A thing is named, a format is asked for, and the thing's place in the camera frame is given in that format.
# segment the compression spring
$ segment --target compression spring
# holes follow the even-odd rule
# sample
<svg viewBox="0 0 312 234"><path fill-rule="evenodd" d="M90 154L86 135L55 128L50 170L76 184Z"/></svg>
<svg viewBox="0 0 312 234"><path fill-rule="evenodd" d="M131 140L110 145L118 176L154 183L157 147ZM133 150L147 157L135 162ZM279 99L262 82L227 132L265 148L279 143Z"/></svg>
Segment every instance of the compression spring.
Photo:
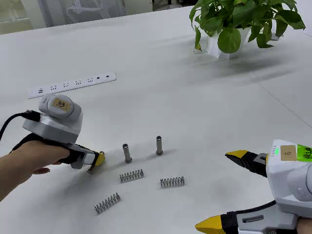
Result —
<svg viewBox="0 0 312 234"><path fill-rule="evenodd" d="M141 179L142 177L144 177L144 173L142 169L139 169L136 171L120 174L119 176L120 176L120 181L123 183L123 182L134 180L134 179Z"/></svg>
<svg viewBox="0 0 312 234"><path fill-rule="evenodd" d="M104 212L105 210L115 205L119 201L120 201L120 196L118 195L118 193L115 193L112 196L105 199L105 201L102 201L99 204L95 205L94 209L99 215L100 213Z"/></svg>
<svg viewBox="0 0 312 234"><path fill-rule="evenodd" d="M184 185L184 177L176 177L176 178L168 178L168 179L160 179L161 187L178 187Z"/></svg>

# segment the green sticker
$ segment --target green sticker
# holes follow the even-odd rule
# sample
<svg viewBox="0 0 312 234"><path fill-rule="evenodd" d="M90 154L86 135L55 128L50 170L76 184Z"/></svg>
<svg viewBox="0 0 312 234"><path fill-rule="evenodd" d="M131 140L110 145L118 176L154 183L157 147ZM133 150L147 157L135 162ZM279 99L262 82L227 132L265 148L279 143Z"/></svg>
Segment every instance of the green sticker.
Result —
<svg viewBox="0 0 312 234"><path fill-rule="evenodd" d="M297 160L303 162L312 162L312 148L298 144Z"/></svg>

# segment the steel pin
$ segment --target steel pin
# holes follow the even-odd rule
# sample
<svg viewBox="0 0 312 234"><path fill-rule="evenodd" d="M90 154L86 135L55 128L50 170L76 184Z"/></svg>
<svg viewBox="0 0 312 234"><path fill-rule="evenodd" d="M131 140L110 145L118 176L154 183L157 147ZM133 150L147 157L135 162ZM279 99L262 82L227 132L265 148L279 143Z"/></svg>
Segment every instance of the steel pin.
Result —
<svg viewBox="0 0 312 234"><path fill-rule="evenodd" d="M157 146L156 154L158 156L162 155L163 150L162 150L161 136L156 137L156 146Z"/></svg>
<svg viewBox="0 0 312 234"><path fill-rule="evenodd" d="M125 162L126 163L131 163L132 162L132 158L130 157L130 152L129 152L128 145L127 144L123 144L122 148L123 148L123 152L125 154Z"/></svg>

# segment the table surface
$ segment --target table surface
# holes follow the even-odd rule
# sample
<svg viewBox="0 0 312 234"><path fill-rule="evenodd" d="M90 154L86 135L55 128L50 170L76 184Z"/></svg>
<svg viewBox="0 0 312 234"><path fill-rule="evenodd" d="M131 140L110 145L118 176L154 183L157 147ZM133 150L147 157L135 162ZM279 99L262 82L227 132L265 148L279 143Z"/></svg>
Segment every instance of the table surface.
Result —
<svg viewBox="0 0 312 234"><path fill-rule="evenodd" d="M246 43L239 58L194 54L189 7L46 28L0 37L1 123L37 109L36 84L107 71L117 80L65 92L81 105L77 143L106 152L94 175L51 166L0 203L0 232L197 233L209 216L270 202L267 179L228 160L238 149L265 153L276 138L312 145L312 38L288 29L270 49ZM14 120L0 144L4 155L27 132ZM156 156L156 136L164 155ZM133 162L124 163L128 143ZM145 178L121 184L120 173ZM186 185L161 189L159 179ZM118 192L101 215L93 206Z"/></svg>

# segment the label sticker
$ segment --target label sticker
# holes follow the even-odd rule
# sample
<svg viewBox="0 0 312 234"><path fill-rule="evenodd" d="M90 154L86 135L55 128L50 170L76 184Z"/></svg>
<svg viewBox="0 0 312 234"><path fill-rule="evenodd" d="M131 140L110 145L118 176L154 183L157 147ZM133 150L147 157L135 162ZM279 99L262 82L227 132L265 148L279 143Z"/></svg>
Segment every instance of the label sticker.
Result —
<svg viewBox="0 0 312 234"><path fill-rule="evenodd" d="M54 99L52 106L59 108L63 111L70 111L70 103L63 101L62 99L59 98Z"/></svg>
<svg viewBox="0 0 312 234"><path fill-rule="evenodd" d="M312 162L312 148L298 144L297 160L303 162Z"/></svg>
<svg viewBox="0 0 312 234"><path fill-rule="evenodd" d="M295 145L281 145L281 161L297 161Z"/></svg>

